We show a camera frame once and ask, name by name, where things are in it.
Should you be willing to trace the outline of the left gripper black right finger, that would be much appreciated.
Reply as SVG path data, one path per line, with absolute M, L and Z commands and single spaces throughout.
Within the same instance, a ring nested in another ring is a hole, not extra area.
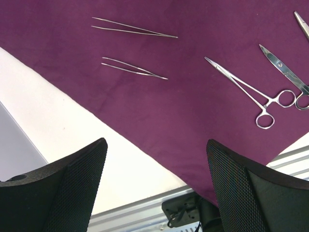
M 242 156 L 214 139 L 207 159 L 226 232 L 307 232 L 309 183 Z

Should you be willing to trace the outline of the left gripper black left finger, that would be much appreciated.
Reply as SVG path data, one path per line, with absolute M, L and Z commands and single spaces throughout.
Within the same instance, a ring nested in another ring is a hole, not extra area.
M 2 232 L 85 232 L 108 145 L 100 138 L 79 151 L 0 183 Z

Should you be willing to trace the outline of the steel surgical scissors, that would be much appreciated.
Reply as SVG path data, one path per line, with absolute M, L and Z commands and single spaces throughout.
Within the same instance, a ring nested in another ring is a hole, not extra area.
M 295 106 L 298 110 L 308 110 L 309 106 L 300 106 L 299 100 L 304 96 L 309 96 L 309 86 L 306 85 L 294 72 L 292 72 L 280 59 L 272 54 L 268 49 L 259 44 L 259 47 L 270 63 L 275 66 L 293 85 L 300 91 L 300 95 L 296 98 Z

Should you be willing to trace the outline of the steel tweezers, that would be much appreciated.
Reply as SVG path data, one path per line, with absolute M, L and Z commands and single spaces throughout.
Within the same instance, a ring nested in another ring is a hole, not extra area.
M 120 61 L 120 60 L 116 60 L 116 59 L 108 58 L 108 57 L 102 57 L 102 59 L 109 60 L 109 61 L 112 61 L 112 62 L 116 62 L 116 63 L 122 64 L 124 66 L 128 66 L 130 68 L 133 68 L 133 70 L 126 69 L 126 68 L 123 68 L 123 67 L 120 67 L 120 66 L 111 65 L 111 64 L 108 64 L 106 62 L 102 62 L 101 65 L 104 65 L 104 66 L 108 66 L 108 67 L 111 67 L 111 68 L 119 69 L 119 70 L 122 70 L 122 71 L 125 71 L 125 72 L 129 72 L 129 73 L 135 73 L 135 74 L 138 74 L 138 75 L 153 76 L 153 77 L 157 77 L 157 78 L 160 78 L 160 79 L 163 79 L 163 80 L 168 80 L 168 78 L 166 78 L 166 77 L 157 75 L 157 74 L 152 73 L 152 72 L 150 72 L 148 70 L 145 70 L 143 68 L 131 65 L 129 63 L 125 63 L 125 62 Z
M 155 31 L 151 31 L 151 30 L 147 30 L 147 29 L 142 29 L 142 28 L 123 24 L 123 23 L 116 22 L 116 21 L 111 21 L 111 20 L 104 19 L 104 18 L 92 17 L 92 19 L 99 20 L 99 21 L 106 22 L 106 23 L 110 23 L 110 24 L 116 24 L 116 25 L 122 26 L 124 28 L 129 28 L 129 29 L 116 29 L 116 28 L 107 28 L 107 27 L 100 27 L 100 26 L 93 26 L 93 25 L 91 26 L 93 28 L 97 28 L 97 29 L 101 29 L 101 30 L 117 31 L 117 32 L 124 32 L 124 33 L 151 35 L 151 36 L 159 36 L 159 37 L 167 37 L 167 38 L 178 39 L 178 36 L 163 34 L 163 33 L 160 33 L 160 32 L 155 32 Z

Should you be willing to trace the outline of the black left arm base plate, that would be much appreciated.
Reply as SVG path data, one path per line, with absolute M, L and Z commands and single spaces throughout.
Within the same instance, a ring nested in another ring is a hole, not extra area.
M 194 222 L 201 222 L 202 226 L 206 226 L 220 217 L 218 207 L 195 192 L 164 201 L 161 208 L 168 219 L 169 228 Z

